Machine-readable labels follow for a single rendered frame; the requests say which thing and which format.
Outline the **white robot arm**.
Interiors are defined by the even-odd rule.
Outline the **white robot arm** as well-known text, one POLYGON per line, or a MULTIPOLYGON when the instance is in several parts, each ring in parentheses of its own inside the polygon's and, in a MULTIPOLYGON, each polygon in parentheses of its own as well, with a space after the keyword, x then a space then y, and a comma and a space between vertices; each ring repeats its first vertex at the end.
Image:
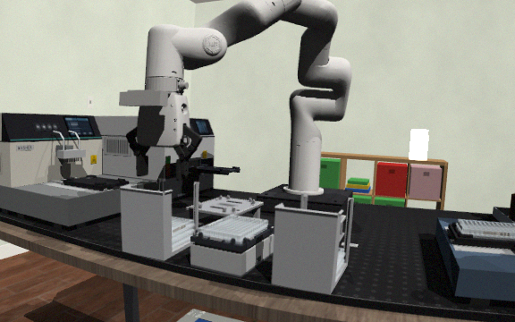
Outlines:
POLYGON ((168 94, 189 87, 184 69, 219 62, 227 47, 253 38, 279 20, 307 27, 300 40, 298 81, 320 88, 297 89, 290 95, 289 184, 283 191, 323 194, 319 188, 322 135, 314 121, 340 121, 351 84, 349 61, 329 56, 338 12, 326 0, 241 0, 199 28, 153 26, 148 32, 145 89, 120 92, 119 106, 167 106, 168 94))

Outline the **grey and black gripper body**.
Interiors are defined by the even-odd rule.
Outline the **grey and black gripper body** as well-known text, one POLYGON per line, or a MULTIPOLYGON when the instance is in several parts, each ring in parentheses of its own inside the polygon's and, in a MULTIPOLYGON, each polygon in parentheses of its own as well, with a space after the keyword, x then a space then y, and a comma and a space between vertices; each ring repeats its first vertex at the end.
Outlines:
MULTIPOLYGON (((137 142, 141 146, 175 148, 184 142, 183 124, 190 127, 188 100, 182 93, 168 94, 168 106, 140 106, 137 142)), ((187 136, 186 146, 190 144, 187 136)))

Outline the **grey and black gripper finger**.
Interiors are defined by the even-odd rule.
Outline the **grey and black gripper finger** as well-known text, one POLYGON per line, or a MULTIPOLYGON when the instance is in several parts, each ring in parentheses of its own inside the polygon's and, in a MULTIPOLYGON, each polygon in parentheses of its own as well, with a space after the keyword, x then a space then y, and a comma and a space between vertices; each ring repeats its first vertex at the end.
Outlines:
POLYGON ((136 141, 136 131, 137 127, 131 130, 126 134, 126 138, 130 143, 130 148, 133 151, 134 156, 136 157, 136 170, 137 176, 145 176, 148 175, 148 156, 146 156, 150 147, 141 146, 136 141))
POLYGON ((195 153, 200 142, 202 141, 202 137, 185 124, 182 126, 182 132, 191 138, 191 143, 188 147, 186 147, 185 143, 181 139, 180 145, 174 148, 179 157, 179 159, 176 160, 177 181, 187 179, 187 175, 189 173, 189 158, 191 158, 191 156, 195 153))

